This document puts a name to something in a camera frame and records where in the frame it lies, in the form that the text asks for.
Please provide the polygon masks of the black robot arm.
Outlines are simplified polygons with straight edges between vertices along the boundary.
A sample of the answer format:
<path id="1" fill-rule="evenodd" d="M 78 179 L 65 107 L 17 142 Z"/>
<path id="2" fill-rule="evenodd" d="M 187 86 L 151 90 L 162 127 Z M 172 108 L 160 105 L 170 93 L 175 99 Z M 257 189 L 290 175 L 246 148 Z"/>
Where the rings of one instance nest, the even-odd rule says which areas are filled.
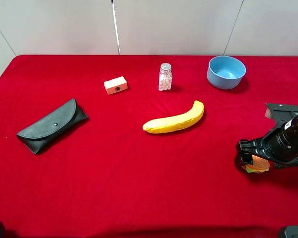
<path id="1" fill-rule="evenodd" d="M 273 162 L 276 168 L 298 167 L 298 106 L 270 103 L 266 106 L 266 116 L 271 116 L 275 126 L 263 137 L 240 140 L 235 166 L 253 166 L 256 156 Z"/>

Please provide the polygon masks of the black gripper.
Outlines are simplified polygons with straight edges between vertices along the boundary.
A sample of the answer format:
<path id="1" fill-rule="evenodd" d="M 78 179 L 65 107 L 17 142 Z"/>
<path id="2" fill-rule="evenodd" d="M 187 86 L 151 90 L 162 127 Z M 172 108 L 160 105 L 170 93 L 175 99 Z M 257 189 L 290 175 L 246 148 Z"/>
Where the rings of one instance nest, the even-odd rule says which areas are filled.
<path id="1" fill-rule="evenodd" d="M 253 164 L 252 155 L 261 157 L 273 162 L 276 169 L 298 167 L 298 156 L 291 161 L 282 161 L 272 155 L 266 148 L 265 143 L 262 142 L 262 137 L 253 140 L 240 140 L 236 145 L 236 157 L 234 159 L 235 168 L 240 172 L 245 172 L 245 164 Z"/>

